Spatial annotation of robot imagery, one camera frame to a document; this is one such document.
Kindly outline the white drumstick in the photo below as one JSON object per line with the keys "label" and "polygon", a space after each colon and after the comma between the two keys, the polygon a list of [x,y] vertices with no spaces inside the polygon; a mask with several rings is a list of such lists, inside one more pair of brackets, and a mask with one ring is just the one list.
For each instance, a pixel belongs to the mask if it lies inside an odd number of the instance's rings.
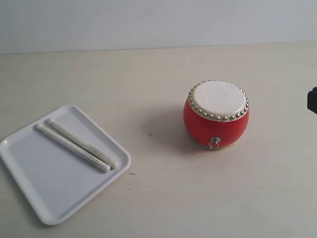
{"label": "white drumstick", "polygon": [[117,169],[119,164],[116,160],[107,156],[104,152],[102,152],[97,147],[93,146],[92,144],[88,143],[84,139],[81,139],[77,134],[73,131],[69,130],[56,120],[49,118],[48,124],[54,127],[57,131],[61,132],[63,135],[68,137],[71,141],[79,145],[81,148],[98,158],[99,160],[103,161],[104,163],[108,164],[112,169]]}
{"label": "white drumstick", "polygon": [[50,137],[51,139],[55,140],[56,142],[58,142],[59,144],[61,144],[65,148],[69,149],[70,151],[72,151],[76,155],[82,157],[83,159],[85,159],[86,161],[88,161],[89,163],[91,163],[92,165],[97,167],[98,169],[102,170],[103,172],[107,173],[111,170],[111,168],[108,164],[97,159],[92,154],[88,153],[84,149],[80,148],[79,146],[77,146],[74,143],[70,142],[69,140],[65,139],[64,137],[57,134],[53,130],[43,126],[40,123],[37,123],[35,125],[35,128],[38,129],[39,131],[41,131],[42,133],[44,133],[45,135],[47,135],[48,137]]}

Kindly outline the small red drum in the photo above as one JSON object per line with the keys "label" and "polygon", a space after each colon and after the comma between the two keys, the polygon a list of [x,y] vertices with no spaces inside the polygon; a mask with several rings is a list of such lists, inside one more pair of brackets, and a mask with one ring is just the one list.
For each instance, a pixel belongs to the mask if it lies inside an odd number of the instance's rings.
{"label": "small red drum", "polygon": [[185,127],[197,143],[211,150],[234,144],[249,121],[249,98],[239,86],[208,80],[194,85],[183,108]]}

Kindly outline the white plastic tray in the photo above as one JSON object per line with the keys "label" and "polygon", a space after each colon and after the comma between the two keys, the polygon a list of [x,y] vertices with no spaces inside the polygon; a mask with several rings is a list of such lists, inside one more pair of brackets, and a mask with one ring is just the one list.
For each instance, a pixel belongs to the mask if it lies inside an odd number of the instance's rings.
{"label": "white plastic tray", "polygon": [[36,129],[33,122],[4,138],[0,156],[39,219],[56,225],[83,207],[121,176],[130,154],[75,105],[66,105],[38,119],[52,118],[118,162],[108,173]]}

